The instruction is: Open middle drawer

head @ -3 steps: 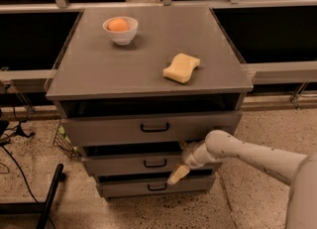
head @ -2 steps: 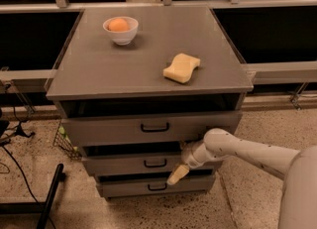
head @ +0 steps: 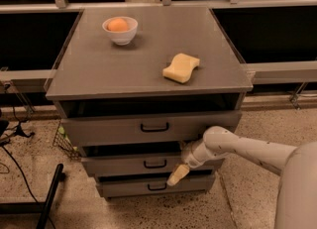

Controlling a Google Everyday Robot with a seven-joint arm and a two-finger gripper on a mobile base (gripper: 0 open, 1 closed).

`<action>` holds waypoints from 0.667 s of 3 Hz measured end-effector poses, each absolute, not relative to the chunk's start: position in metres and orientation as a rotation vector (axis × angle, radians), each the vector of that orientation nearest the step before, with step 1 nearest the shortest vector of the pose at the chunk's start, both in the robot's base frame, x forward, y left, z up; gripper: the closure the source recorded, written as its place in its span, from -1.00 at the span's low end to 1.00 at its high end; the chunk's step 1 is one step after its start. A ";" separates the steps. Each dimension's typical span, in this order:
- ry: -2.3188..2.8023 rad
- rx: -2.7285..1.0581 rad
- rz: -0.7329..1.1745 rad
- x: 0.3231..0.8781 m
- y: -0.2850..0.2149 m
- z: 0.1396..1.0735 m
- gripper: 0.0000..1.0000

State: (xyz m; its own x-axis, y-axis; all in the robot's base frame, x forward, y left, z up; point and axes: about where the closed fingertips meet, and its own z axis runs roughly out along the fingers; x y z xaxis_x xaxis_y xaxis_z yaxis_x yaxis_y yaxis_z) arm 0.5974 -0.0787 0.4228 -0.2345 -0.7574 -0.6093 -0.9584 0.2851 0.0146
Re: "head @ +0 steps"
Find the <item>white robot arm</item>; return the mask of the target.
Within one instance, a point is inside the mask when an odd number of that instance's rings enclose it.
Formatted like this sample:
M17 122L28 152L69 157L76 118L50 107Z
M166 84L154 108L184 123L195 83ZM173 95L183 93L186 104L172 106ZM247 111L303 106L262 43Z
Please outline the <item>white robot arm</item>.
M298 147L238 136L213 126L186 144L167 180L178 184L189 171L236 154L279 176L274 229L317 229L317 143Z

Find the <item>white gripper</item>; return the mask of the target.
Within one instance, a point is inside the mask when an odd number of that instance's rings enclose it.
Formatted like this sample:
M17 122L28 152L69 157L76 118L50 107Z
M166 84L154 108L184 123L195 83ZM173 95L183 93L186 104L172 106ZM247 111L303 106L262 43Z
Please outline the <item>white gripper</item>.
M166 182L168 186L177 185L189 174L190 169L196 169L205 163L202 157L203 145L200 141L192 141L189 143L180 141L178 144L181 148L181 161L183 164L175 166Z

